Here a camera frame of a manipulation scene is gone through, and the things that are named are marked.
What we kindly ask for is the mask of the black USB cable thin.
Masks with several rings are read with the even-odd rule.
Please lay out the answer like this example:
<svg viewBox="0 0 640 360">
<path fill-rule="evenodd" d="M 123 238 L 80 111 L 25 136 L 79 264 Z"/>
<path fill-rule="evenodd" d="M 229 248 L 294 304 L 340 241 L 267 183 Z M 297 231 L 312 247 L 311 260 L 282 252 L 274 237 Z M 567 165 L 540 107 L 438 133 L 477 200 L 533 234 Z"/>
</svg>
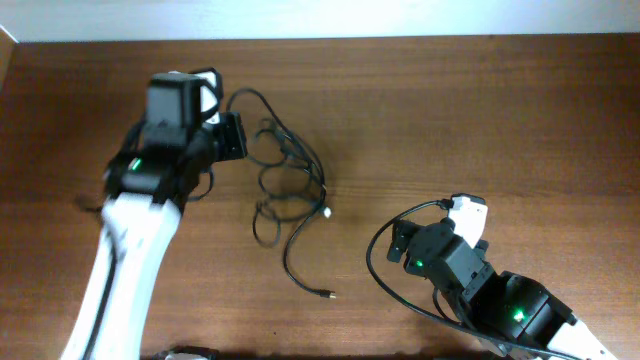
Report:
<svg viewBox="0 0 640 360">
<path fill-rule="evenodd" d="M 318 241 L 311 244 L 308 236 L 304 235 L 304 231 L 307 230 L 318 217 L 328 218 L 331 216 L 332 210 L 327 205 L 326 197 L 327 189 L 325 185 L 319 186 L 317 195 L 312 195 L 310 191 L 307 191 L 303 195 L 295 195 L 293 197 L 294 200 L 304 200 L 308 203 L 308 210 L 305 210 L 301 215 L 296 215 L 293 219 L 296 226 L 285 242 L 282 254 L 282 265 L 289 279 L 303 291 L 317 297 L 334 299 L 336 295 L 333 291 L 310 286 L 301 278 L 299 273 L 300 270 L 304 269 L 308 275 L 310 275 L 312 270 L 311 265 L 315 265 L 318 262 L 318 255 L 312 253 L 312 251 L 319 250 L 320 245 Z"/>
</svg>

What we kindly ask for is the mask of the black USB cable thick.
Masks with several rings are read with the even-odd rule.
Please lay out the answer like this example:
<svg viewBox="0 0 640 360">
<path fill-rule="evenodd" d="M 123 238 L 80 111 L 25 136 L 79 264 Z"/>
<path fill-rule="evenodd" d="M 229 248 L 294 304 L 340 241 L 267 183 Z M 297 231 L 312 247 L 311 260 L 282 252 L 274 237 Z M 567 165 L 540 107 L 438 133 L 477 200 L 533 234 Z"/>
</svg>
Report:
<svg viewBox="0 0 640 360">
<path fill-rule="evenodd" d="M 242 95 L 255 96 L 269 113 L 269 116 L 263 119 L 264 125 L 256 131 L 251 140 L 258 142 L 263 138 L 269 138 L 275 142 L 281 154 L 279 160 L 272 162 L 259 160 L 253 153 L 247 154 L 247 159 L 261 168 L 258 174 L 258 186 L 265 194 L 265 198 L 256 203 L 253 215 L 254 240 L 261 247 L 273 248 L 280 242 L 282 226 L 285 223 L 312 219 L 316 215 L 330 218 L 333 215 L 333 210 L 327 204 L 328 190 L 324 166 L 315 150 L 300 135 L 284 124 L 266 97 L 254 88 L 244 87 L 234 91 L 225 110 L 230 112 L 236 100 Z M 264 182 L 264 177 L 272 170 L 300 172 L 306 177 L 306 182 L 301 190 L 269 190 Z M 307 203 L 309 209 L 290 217 L 279 215 L 274 209 L 274 203 L 292 200 L 301 200 Z M 258 233 L 257 225 L 260 218 L 271 222 L 276 227 L 275 236 L 270 241 L 263 240 Z"/>
</svg>

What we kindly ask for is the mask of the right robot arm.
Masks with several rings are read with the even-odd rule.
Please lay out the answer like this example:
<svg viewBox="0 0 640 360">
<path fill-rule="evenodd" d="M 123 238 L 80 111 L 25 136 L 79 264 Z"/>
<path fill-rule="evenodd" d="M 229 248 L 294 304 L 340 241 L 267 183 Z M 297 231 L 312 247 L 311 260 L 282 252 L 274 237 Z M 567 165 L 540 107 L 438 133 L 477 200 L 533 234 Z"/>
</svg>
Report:
<svg viewBox="0 0 640 360">
<path fill-rule="evenodd" d="M 434 285 L 455 325 L 477 335 L 496 355 L 513 359 L 613 359 L 573 310 L 540 282 L 486 260 L 488 243 L 470 246 L 443 219 L 431 225 L 393 224 L 387 259 Z"/>
</svg>

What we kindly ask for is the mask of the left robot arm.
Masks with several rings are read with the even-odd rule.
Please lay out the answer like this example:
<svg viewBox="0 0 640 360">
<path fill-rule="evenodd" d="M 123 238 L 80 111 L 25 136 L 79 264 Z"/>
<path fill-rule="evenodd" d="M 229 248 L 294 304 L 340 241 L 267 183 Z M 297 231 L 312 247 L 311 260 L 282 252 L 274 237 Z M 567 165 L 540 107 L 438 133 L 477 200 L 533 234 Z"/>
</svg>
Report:
<svg viewBox="0 0 640 360">
<path fill-rule="evenodd" d="M 213 68 L 152 76 L 141 120 L 104 174 L 102 229 L 64 359 L 137 359 L 156 278 L 200 177 L 243 159 L 239 114 L 221 111 Z"/>
</svg>

